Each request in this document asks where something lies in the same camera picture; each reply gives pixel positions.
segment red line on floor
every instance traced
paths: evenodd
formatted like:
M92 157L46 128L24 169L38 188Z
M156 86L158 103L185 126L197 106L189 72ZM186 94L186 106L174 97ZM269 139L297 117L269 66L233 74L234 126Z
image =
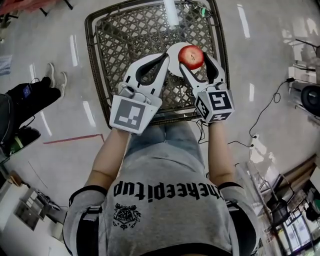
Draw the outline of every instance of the red line on floor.
M59 143L59 142L70 142L70 141L94 138L94 137L97 137L97 136L100 136L102 141L105 142L104 136L102 135L102 133L100 133L100 134L93 134L93 135L86 135L86 136L80 136L80 137L74 137L74 138L66 138L66 139L48 141L48 142L44 142L43 144L47 145L47 144L54 144L54 143Z

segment shirt logo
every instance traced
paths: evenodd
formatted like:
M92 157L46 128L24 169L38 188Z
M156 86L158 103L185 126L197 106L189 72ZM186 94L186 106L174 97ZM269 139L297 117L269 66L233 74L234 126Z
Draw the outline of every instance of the shirt logo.
M120 228L123 230L128 227L133 228L137 222L140 222L139 217L141 217L141 213L138 212L137 207L135 205L132 206L123 206L120 204L115 205L115 212L113 215L113 225L115 227L120 225Z

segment gray t-shirt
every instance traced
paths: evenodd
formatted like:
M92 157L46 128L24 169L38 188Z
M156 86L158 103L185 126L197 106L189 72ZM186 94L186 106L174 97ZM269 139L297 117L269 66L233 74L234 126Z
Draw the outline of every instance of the gray t-shirt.
M73 256L223 256L233 251L235 227L240 255L250 255L258 221L244 189L233 182L218 188L203 171L195 157L166 143L133 153L108 192L87 186L71 196L66 247Z

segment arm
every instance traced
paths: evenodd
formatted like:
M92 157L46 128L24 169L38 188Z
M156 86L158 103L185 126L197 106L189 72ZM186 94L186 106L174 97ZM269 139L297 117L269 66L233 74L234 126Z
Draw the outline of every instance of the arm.
M216 186L226 182L234 182L235 167L226 141L224 124L222 122L214 122L208 129L210 181Z
M124 158L129 133L112 129L102 148L94 159L92 171L85 183L86 186L96 185L106 190L116 179Z

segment table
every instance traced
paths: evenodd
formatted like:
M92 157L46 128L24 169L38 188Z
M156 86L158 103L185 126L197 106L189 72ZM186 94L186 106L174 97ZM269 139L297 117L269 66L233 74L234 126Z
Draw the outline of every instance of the table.
M164 53L178 42L197 45L217 59L225 70L227 88L230 89L226 43L217 4L215 0L197 3L209 8L212 16L204 18L199 9L187 9L184 2L176 1L177 26L169 25L164 2L156 0L125 1L86 18L85 36L92 75L108 126L113 95L118 93L117 85L123 81L130 64L150 54ZM142 80L146 82L152 75L151 71ZM205 66L195 75L206 80ZM151 125L200 117L194 107L192 89L183 78L168 72L160 97L162 106Z

